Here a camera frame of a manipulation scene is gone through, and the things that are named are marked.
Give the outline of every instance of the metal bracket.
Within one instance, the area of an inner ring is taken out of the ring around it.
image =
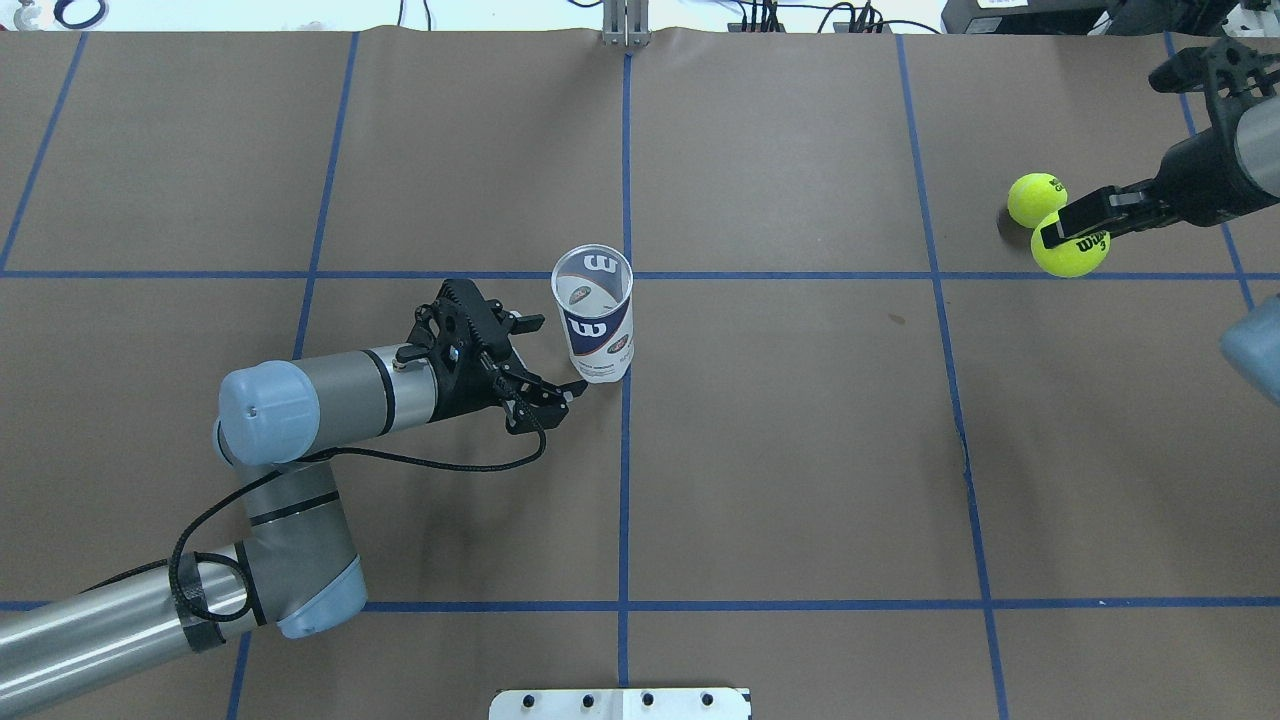
[[[504,691],[489,720],[751,720],[746,688]]]
[[[604,0],[605,45],[644,47],[649,45],[649,0]]]

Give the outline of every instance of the tennis ball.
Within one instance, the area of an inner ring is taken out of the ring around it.
[[[1024,228],[1034,228],[1065,205],[1066,187],[1048,173],[1023,176],[1009,188],[1009,217]]]
[[[1042,270],[1060,278],[1078,278],[1093,272],[1107,259],[1111,251],[1111,233],[1097,232],[1076,240],[1069,240],[1050,250],[1044,247],[1041,231],[1057,222],[1057,210],[1041,220],[1032,231],[1032,256]]]

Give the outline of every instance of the black cable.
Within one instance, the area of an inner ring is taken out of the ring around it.
[[[404,462],[407,465],[416,465],[419,468],[433,468],[433,469],[436,469],[436,470],[452,470],[452,471],[456,471],[456,473],[499,473],[502,470],[511,470],[511,469],[515,469],[515,468],[520,468],[522,465],[529,465],[534,460],[538,460],[539,457],[541,457],[544,452],[547,452],[547,429],[543,428],[541,421],[538,420],[538,415],[534,413],[532,407],[529,406],[529,402],[526,402],[525,398],[520,397],[518,393],[516,393],[515,391],[512,391],[511,387],[507,384],[507,382],[503,378],[499,377],[499,378],[494,379],[494,391],[498,393],[498,397],[500,397],[503,400],[511,400],[512,402],[515,402],[517,416],[527,416],[529,420],[534,425],[534,430],[538,433],[538,450],[535,450],[530,455],[526,455],[525,457],[521,457],[520,460],[512,460],[511,462],[500,462],[498,465],[463,465],[463,464],[457,464],[457,462],[442,462],[442,461],[438,461],[438,460],[426,460],[426,459],[422,459],[422,457],[411,457],[411,456],[407,456],[407,455],[398,455],[398,454],[394,454],[394,452],[383,452],[380,450],[370,450],[370,448],[366,448],[366,447],[333,447],[333,448],[329,448],[329,450],[321,451],[321,452],[316,452],[314,455],[308,455],[306,457],[301,457],[298,461],[300,462],[321,462],[321,461],[337,457],[338,455],[361,455],[361,456],[365,456],[365,457],[375,457],[378,460],[390,460],[393,462]],[[187,525],[187,529],[184,529],[182,532],[182,534],[178,536],[178,542],[174,543],[173,552],[169,553],[169,560],[168,561],[160,561],[159,564],[155,564],[155,562],[150,564],[151,565],[150,568],[143,566],[146,569],[154,569],[154,568],[159,568],[163,564],[168,564],[169,565],[169,592],[173,593],[174,602],[178,603],[178,606],[182,610],[184,610],[187,614],[189,614],[189,615],[192,615],[195,618],[200,618],[201,620],[207,620],[210,623],[230,623],[233,620],[243,618],[244,614],[247,614],[251,610],[251,607],[252,607],[252,598],[250,598],[250,597],[244,598],[244,605],[241,606],[239,610],[237,610],[236,612],[232,612],[229,615],[228,614],[221,614],[221,612],[211,612],[211,611],[196,607],[195,605],[192,605],[191,600],[187,598],[186,588],[182,585],[182,582],[178,579],[178,562],[182,560],[182,553],[183,553],[183,551],[187,547],[187,541],[191,539],[191,536],[196,532],[197,528],[200,528],[200,525],[205,524],[206,520],[209,520],[210,518],[212,518],[214,515],[216,515],[218,512],[220,512],[224,507],[227,507],[232,502],[236,502],[241,497],[243,497],[243,496],[253,492],[255,489],[265,486],[266,483],[269,483],[269,482],[279,478],[282,474],[283,473],[280,470],[271,470],[270,473],[262,475],[261,478],[253,480],[252,483],[248,483],[247,486],[243,486],[239,489],[237,489],[236,492],[233,492],[233,493],[228,495],[227,497],[221,498],[220,501],[218,501],[216,505],[214,505],[209,510],[205,510],[204,512],[201,512],[200,516],[196,518],[195,520],[192,520],[191,524]],[[224,557],[221,555],[206,553],[206,552],[197,552],[197,553],[195,553],[195,559],[196,559],[197,564],[200,564],[200,562],[215,562],[218,565],[224,565],[224,566],[229,568],[233,573],[236,573],[236,575],[239,578],[241,583],[246,588],[248,587],[248,583],[244,580],[244,569],[241,568],[239,562],[237,562],[237,561],[234,561],[234,560],[232,560],[229,557]],[[100,583],[100,584],[95,585],[95,588],[102,587],[105,584],[110,584],[113,582],[119,582],[119,580],[122,580],[124,578],[133,577],[133,575],[136,575],[138,573],[142,573],[142,571],[145,571],[145,570],[142,570],[142,569],[134,569],[134,570],[129,570],[128,573],[122,573],[120,575],[116,575],[115,578],[111,578],[111,579],[109,579],[109,580],[106,580],[104,583]]]
[[[58,24],[67,29],[86,29],[96,26],[99,20],[106,17],[106,0],[97,0],[97,12],[93,13],[92,18],[79,23],[69,23],[67,22],[67,18],[63,17],[63,13],[67,10],[67,6],[72,4],[72,1],[73,0],[58,0],[54,3],[54,19],[58,20]]]
[[[849,26],[849,32],[864,32],[872,22],[872,4],[870,0],[863,5],[861,10],[858,10],[858,17]]]
[[[242,486],[236,492],[233,492],[233,493],[228,495],[227,497],[219,500],[209,510],[205,510],[204,512],[201,512],[200,516],[196,518],[195,520],[192,520],[191,524],[187,525],[187,529],[183,530],[180,536],[178,536],[178,542],[174,543],[173,552],[169,553],[169,561],[168,561],[169,562],[169,592],[173,593],[173,600],[174,600],[175,603],[178,603],[178,607],[180,607],[182,610],[184,610],[189,615],[200,618],[201,620],[209,620],[210,623],[230,623],[233,620],[243,618],[244,614],[247,614],[250,611],[250,609],[252,606],[252,598],[250,598],[250,597],[244,598],[244,606],[243,607],[241,607],[236,612],[232,612],[230,615],[225,615],[225,614],[221,614],[221,612],[210,612],[207,610],[201,610],[201,609],[196,607],[195,605],[192,605],[191,600],[187,598],[186,588],[183,588],[182,583],[178,580],[178,562],[182,560],[182,552],[187,547],[187,541],[191,539],[191,536],[192,536],[192,533],[196,532],[196,528],[200,528],[200,525],[205,524],[205,520],[209,520],[210,518],[212,518],[214,515],[216,515],[219,511],[221,511],[228,505],[230,505],[230,503],[236,502],[237,500],[239,500],[241,497],[244,497],[246,495],[256,491],[257,488],[265,486],[266,483],[274,480],[275,478],[279,478],[282,474],[283,473],[280,470],[271,470],[270,473],[262,475],[261,478],[253,480],[252,483],[248,483],[247,486]],[[196,553],[196,562],[197,564],[201,562],[201,557],[202,556],[204,556],[205,560],[207,560],[210,562],[218,562],[219,565],[227,565],[229,562],[230,565],[228,565],[228,568],[233,566],[234,568],[233,571],[237,575],[239,575],[241,580],[243,582],[244,573],[241,570],[239,564],[236,562],[234,560],[230,560],[229,557],[223,557],[221,555],[214,555],[212,557],[221,557],[223,560],[227,561],[227,562],[219,562],[218,560],[210,560],[210,555],[209,553],[197,552]]]
[[[822,17],[822,22],[818,23],[818,32],[822,32],[822,28],[827,27],[827,20],[831,19],[831,14],[835,13],[836,10],[841,9],[841,8],[849,8],[849,27],[852,28],[852,26],[854,26],[854,13],[858,12],[858,8],[854,8],[852,3],[836,3],[831,8],[827,8],[827,14],[823,15]]]
[[[308,455],[300,459],[301,462],[323,462],[330,460],[339,455],[360,455],[364,457],[375,457],[378,460],[390,460],[392,462],[403,462],[406,465],[416,465],[419,468],[431,468],[434,470],[449,470],[452,473],[500,473],[503,470],[513,470],[524,465],[529,465],[534,460],[538,460],[547,452],[547,430],[543,424],[538,421],[538,415],[534,414],[532,409],[525,402],[524,398],[516,397],[516,410],[521,414],[529,415],[529,419],[534,424],[534,430],[538,433],[538,450],[521,457],[520,460],[512,460],[511,462],[502,462],[498,465],[462,465],[457,462],[442,462],[439,460],[424,460],[421,457],[410,457],[407,455],[399,455],[396,452],[384,452],[381,450],[370,450],[367,447],[330,447],[329,450],[323,450],[315,455]]]
[[[777,3],[778,8],[799,8],[801,10],[829,10],[831,5],[806,5],[803,3]]]
[[[932,32],[933,35],[946,35],[946,33],[943,33],[940,29],[932,28],[932,27],[929,27],[929,26],[927,26],[924,23],[918,23],[915,20],[879,20],[877,23],[872,23],[870,26],[868,26],[868,32],[872,32],[870,31],[872,27],[884,27],[884,26],[891,26],[891,24],[904,24],[904,26],[923,27],[924,29]]]
[[[106,585],[110,585],[110,584],[114,584],[114,583],[119,583],[120,580],[128,580],[129,578],[133,578],[136,575],[141,575],[142,573],[146,573],[148,570],[155,570],[156,568],[164,568],[168,564],[169,564],[168,560],[152,560],[151,562],[147,562],[146,565],[138,565],[137,568],[134,568],[132,570],[125,570],[124,573],[120,573],[119,575],[111,575],[110,578],[102,580],[101,583],[99,583],[99,584],[96,584],[93,587],[82,589],[79,592],[79,594],[84,594],[84,593],[87,593],[90,591],[96,591],[97,588],[105,588]]]
[[[737,9],[742,12],[742,29],[746,29],[746,5],[742,4],[742,0],[731,0],[731,1],[736,3]]]

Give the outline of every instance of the robotic arm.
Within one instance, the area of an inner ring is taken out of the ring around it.
[[[35,712],[259,625],[301,638],[360,612],[360,555],[329,460],[347,452],[461,471],[535,460],[545,430],[588,384],[554,386],[525,366],[511,336],[541,325],[541,315],[521,316],[485,300],[471,281],[448,279],[417,309],[403,345],[227,375],[214,443],[241,489],[197,518],[170,560],[0,624],[0,716]],[[474,466],[339,447],[492,406],[506,409],[508,433],[536,433],[538,451]],[[191,533],[239,497],[252,536],[184,553]]]
[[[1211,227],[1280,202],[1280,55],[1222,37],[1188,47],[1149,76],[1156,92],[1204,94],[1211,126],[1165,152],[1155,178],[1098,188],[1041,231],[1044,247],[1106,231],[1111,237],[1176,222]],[[1221,341],[1228,361],[1280,404],[1280,297],[1258,305]]]

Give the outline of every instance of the blue tape line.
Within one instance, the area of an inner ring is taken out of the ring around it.
[[[631,263],[631,53],[622,56],[622,255]],[[618,462],[618,687],[631,683],[631,369],[622,375],[622,427]]]
[[[1170,58],[1176,55],[1174,36],[1167,31],[1165,32],[1165,53]],[[1183,106],[1183,120],[1187,123],[1187,135],[1194,137],[1198,131],[1196,129],[1196,117],[1192,115],[1192,106],[1187,100],[1187,94],[1179,92],[1178,101]],[[1219,228],[1222,231],[1222,242],[1226,243],[1226,254],[1231,258],[1231,266],[1235,268],[1234,278],[1240,283],[1240,295],[1244,296],[1244,306],[1253,310],[1253,292],[1249,290],[1248,279],[1244,275],[1244,264],[1240,263],[1240,254],[1235,249],[1235,237],[1231,236],[1231,228],[1226,223],[1222,223]]]
[[[239,716],[239,696],[244,688],[244,667],[248,666],[248,648],[252,635],[241,635],[239,651],[236,653],[236,674],[232,675],[232,697],[227,701],[227,720]]]
[[[27,612],[42,600],[0,601],[0,612]],[[868,612],[945,610],[1108,610],[1125,607],[1280,607],[1280,596],[1029,597],[955,600],[632,600],[630,612]],[[498,612],[617,612],[612,600],[367,602],[364,612],[403,615]]]
[[[356,51],[360,49],[360,33],[351,33],[351,46],[347,50],[347,72],[342,78],[342,99],[338,100],[338,119],[333,124],[333,142],[329,146],[329,167],[325,170],[324,191],[320,193],[320,214],[316,217],[316,236],[311,243],[311,264],[307,266],[307,287],[302,291],[302,311],[298,313],[298,332],[293,338],[293,359],[302,357],[302,347],[307,340],[307,324],[311,322],[311,297],[316,288],[316,270],[320,268],[320,249],[324,245],[324,228],[329,220],[329,199],[333,196],[333,178],[338,172],[338,154],[342,150],[342,128],[347,122],[347,100],[351,97],[351,76],[356,70]]]
[[[302,279],[306,270],[5,270],[6,278],[58,279]]]
[[[27,612],[46,605],[47,600],[0,600],[0,612]]]
[[[1222,240],[1226,241],[1226,254],[1231,256],[1231,266],[1235,268],[1235,278],[1240,282],[1240,295],[1244,296],[1244,306],[1253,310],[1253,291],[1249,290],[1249,283],[1244,275],[1244,264],[1240,263],[1240,254],[1235,251],[1235,238],[1231,236],[1231,225],[1229,223],[1222,223],[1219,225],[1222,231]]]
[[[545,281],[550,270],[317,270],[321,279],[445,279],[474,281]]]
[[[490,602],[366,602],[364,612],[422,612],[422,614],[476,614],[476,612],[616,612],[618,603],[612,600],[531,600]]]
[[[858,612],[982,610],[980,600],[637,600],[634,612]]]
[[[942,359],[947,369],[947,386],[951,392],[951,414],[964,451],[964,483],[969,498],[969,530],[973,537],[973,555],[978,565],[978,589],[987,605],[983,619],[987,625],[987,648],[991,653],[991,676],[996,689],[996,710],[1001,720],[1009,720],[1009,700],[1005,693],[1005,671],[1000,661],[1000,638],[996,633],[996,614],[991,610],[991,580],[987,575],[987,555],[982,542],[982,521],[978,516],[978,492],[973,484],[973,464],[969,457],[969,438],[964,427],[964,409],[960,405],[960,386],[956,380],[955,356],[951,351],[951,328],[947,323],[946,300],[942,296],[942,275],[938,269],[938,254],[933,241],[933,217],[929,213],[929,193],[924,182],[924,163],[920,156],[920,136],[915,124],[915,104],[911,100],[911,76],[906,64],[906,47],[902,36],[893,36],[897,44],[897,68],[902,79],[902,104],[906,108],[906,128],[911,140],[911,161],[915,165],[915,190],[920,200],[920,220],[924,224],[924,243],[929,252],[929,272],[933,275],[933,302],[938,313],[938,331],[942,334]]]
[[[622,58],[622,255],[631,263],[631,53]]]
[[[626,610],[618,610],[618,687],[631,687],[631,616]]]
[[[865,270],[865,272],[717,272],[717,270],[650,270],[637,272],[637,281],[927,281],[933,275],[927,272]]]
[[[31,163],[31,172],[27,173],[27,184],[23,186],[22,196],[18,199],[18,209],[13,213],[13,222],[9,223],[9,234],[5,236],[4,249],[0,250],[0,272],[9,264],[9,254],[13,252],[13,243],[18,240],[18,228],[22,227],[22,217],[27,213],[27,202],[31,201],[31,192],[36,188],[40,167],[45,164],[45,152],[49,151],[49,142],[54,138],[54,128],[58,127],[58,118],[61,117],[63,105],[67,104],[67,96],[72,91],[72,81],[76,79],[76,69],[79,68],[79,59],[84,54],[84,45],[87,42],[88,33],[82,32],[79,42],[76,44],[76,53],[72,54],[72,63],[67,67],[63,88],[58,91],[54,111],[49,115],[49,124],[45,126],[45,136],[40,138],[36,159]]]
[[[627,611],[631,603],[631,368],[622,375],[622,451],[618,482],[618,687],[630,680]]]
[[[1000,270],[942,270],[945,281],[1052,281],[1047,273]],[[0,277],[13,279],[307,279],[307,270],[4,270]],[[316,270],[316,279],[375,281],[375,279],[444,279],[470,278],[476,281],[545,281],[545,270]],[[933,273],[916,270],[867,272],[716,272],[672,270],[637,272],[637,281],[931,281]],[[1236,282],[1235,273],[1089,273],[1075,281],[1213,281]],[[1280,281],[1280,273],[1244,273],[1248,281]]]
[[[996,610],[1107,610],[1123,607],[1280,607],[1280,597],[1050,597],[993,600]]]

